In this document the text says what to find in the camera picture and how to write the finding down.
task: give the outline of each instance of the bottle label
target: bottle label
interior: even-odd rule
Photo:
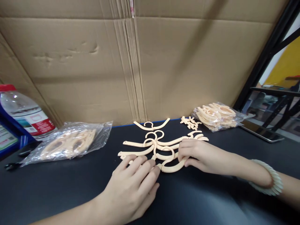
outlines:
[[[32,136],[45,134],[55,129],[53,123],[42,110],[26,116],[13,118]]]
[[[16,143],[18,139],[0,125],[0,151]]]

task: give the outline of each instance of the white bangle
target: white bangle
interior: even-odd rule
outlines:
[[[265,162],[262,162],[257,159],[252,159],[252,161],[263,166],[271,174],[272,180],[273,180],[273,187],[262,188],[256,184],[254,184],[251,181],[249,181],[249,184],[252,187],[254,187],[256,190],[258,190],[259,192],[262,192],[264,194],[273,195],[273,196],[280,195],[280,193],[282,192],[282,189],[283,189],[283,183],[282,183],[281,178],[278,175],[278,173],[272,167],[270,167],[268,164],[266,164]]]

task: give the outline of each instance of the red bottle cap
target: red bottle cap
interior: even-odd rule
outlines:
[[[16,91],[16,88],[12,84],[1,84],[0,92],[1,91]]]

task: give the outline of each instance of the cardboard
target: cardboard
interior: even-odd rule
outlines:
[[[57,125],[232,105],[285,0],[0,1],[0,81]]]
[[[137,120],[123,20],[3,18],[0,27],[61,122]]]

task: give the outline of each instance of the plastic wrap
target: plastic wrap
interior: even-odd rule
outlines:
[[[43,161],[72,159],[102,148],[107,142],[112,124],[112,121],[102,124],[65,122],[62,128],[49,135],[21,161],[21,166]]]
[[[192,114],[212,132],[241,126],[245,114],[242,114],[220,102],[203,105],[194,109]]]

